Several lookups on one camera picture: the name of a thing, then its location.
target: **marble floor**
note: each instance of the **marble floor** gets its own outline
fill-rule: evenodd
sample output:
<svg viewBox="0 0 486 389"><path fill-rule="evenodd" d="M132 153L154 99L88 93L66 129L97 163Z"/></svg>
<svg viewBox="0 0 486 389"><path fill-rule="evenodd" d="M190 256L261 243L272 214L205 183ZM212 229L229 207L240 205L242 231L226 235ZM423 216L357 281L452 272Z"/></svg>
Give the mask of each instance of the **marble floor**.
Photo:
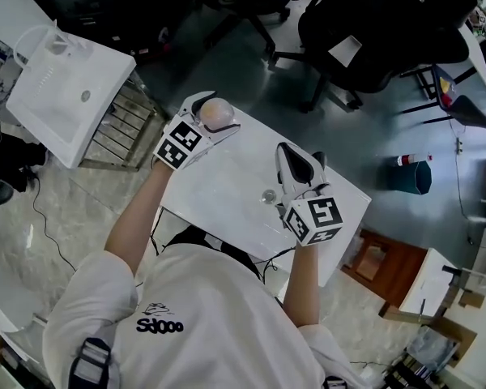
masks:
<svg viewBox="0 0 486 389"><path fill-rule="evenodd" d="M308 1L292 2L292 14L284 24L272 16L264 19L278 50L300 50L296 25ZM218 90L236 107L307 151L323 150L330 167L373 199L364 226L415 246L434 247L458 266L472 265L476 248L468 245L466 235L478 241L482 225L468 224L463 218L456 177L466 213L482 216L486 130L466 129L457 122L420 124L442 116L438 108L399 116L399 110L425 102L413 79L395 78L385 91L364 94L364 107L354 113L345 113L323 99L311 114L301 114L297 106L311 96L317 74L306 65L286 61L278 63L277 71L269 71L262 60L264 43L246 22L206 51L202 40L222 18L206 7L191 13L174 37L172 50L158 62L139 68L151 94L168 111L176 112L192 93ZM456 76L468 67L464 62L446 69ZM472 76L461 89L486 113L486 90L479 77ZM4 131L29 138L18 127L4 126ZM457 169L456 136L463 141L464 150ZM386 159L427 152L434 157L433 185L427 195L385 189L382 165ZM36 207L47 215L47 232L74 266L89 252L103 248L113 223L148 175L148 165L138 173L69 170L53 158L41 169ZM0 206L0 255L22 283L40 295L44 302L41 315L46 316L62 295L72 270L43 234L43 220L32 209L36 192L37 186ZM163 218L156 231L157 246L184 227L183 220ZM137 280L143 280L144 270L155 258L150 244ZM287 275L269 271L266 279L277 294ZM321 320L352 361L389 362L416 333L415 325L379 318L383 301L340 271L321 289L321 297Z"/></svg>

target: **wooden cabinet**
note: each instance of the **wooden cabinet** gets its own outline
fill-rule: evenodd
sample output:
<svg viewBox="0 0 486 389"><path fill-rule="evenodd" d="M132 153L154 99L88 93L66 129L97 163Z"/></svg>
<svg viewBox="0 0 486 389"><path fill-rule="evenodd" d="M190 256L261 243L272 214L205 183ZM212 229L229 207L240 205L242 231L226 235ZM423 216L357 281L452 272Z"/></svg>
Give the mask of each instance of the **wooden cabinet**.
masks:
<svg viewBox="0 0 486 389"><path fill-rule="evenodd" d="M427 250L362 229L356 257L342 267L352 279L399 307L416 278Z"/></svg>

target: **metal rack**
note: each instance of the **metal rack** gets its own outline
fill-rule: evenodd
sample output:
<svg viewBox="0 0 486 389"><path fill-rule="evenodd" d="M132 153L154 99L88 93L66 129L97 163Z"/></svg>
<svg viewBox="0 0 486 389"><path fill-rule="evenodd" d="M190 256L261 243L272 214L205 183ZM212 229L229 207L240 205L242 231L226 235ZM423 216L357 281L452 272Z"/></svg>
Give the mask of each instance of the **metal rack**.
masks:
<svg viewBox="0 0 486 389"><path fill-rule="evenodd" d="M167 120L168 114L133 71L106 111L79 167L139 171L159 142ZM140 155L144 139L147 146Z"/></svg>

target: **white tabletop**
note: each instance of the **white tabletop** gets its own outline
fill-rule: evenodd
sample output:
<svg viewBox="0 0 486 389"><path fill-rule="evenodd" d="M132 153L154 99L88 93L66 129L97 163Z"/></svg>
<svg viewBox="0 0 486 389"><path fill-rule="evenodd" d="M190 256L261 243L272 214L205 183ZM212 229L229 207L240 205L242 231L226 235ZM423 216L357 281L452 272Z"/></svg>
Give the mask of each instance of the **white tabletop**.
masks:
<svg viewBox="0 0 486 389"><path fill-rule="evenodd" d="M442 270L443 265L455 268L455 265L435 249L428 248L418 275L399 307L400 311L420 314L421 305L425 300L421 314L429 317L435 315L448 292L450 281L454 277L453 274Z"/></svg>
<svg viewBox="0 0 486 389"><path fill-rule="evenodd" d="M162 206L205 232L259 259L269 259L295 246L273 204L261 201L272 189L278 202L283 194L277 181L275 149L289 142L283 136L236 110L241 130L212 148L200 161L175 172ZM326 284L347 249L371 198L326 167L344 226L319 246L319 279ZM293 253L275 260L290 272Z"/></svg>
<svg viewBox="0 0 486 389"><path fill-rule="evenodd" d="M480 49L479 42L466 24L461 26L459 31L461 32L461 35L463 35L463 38L468 45L468 49L470 50L468 59L470 59L471 64L486 86L486 61L484 60L484 55Z"/></svg>

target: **white t-shirt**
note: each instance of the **white t-shirt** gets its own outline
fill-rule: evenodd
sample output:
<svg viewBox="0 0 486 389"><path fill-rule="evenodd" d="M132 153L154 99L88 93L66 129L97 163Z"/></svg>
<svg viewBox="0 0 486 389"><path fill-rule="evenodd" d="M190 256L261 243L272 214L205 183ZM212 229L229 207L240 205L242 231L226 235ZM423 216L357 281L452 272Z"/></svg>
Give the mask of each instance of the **white t-shirt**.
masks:
<svg viewBox="0 0 486 389"><path fill-rule="evenodd" d="M329 330L297 329L248 268L218 251L170 246L137 300L123 260L106 251L83 260L45 328L43 357L57 389L67 387L84 340L116 322L122 388L318 389L326 376L367 387Z"/></svg>

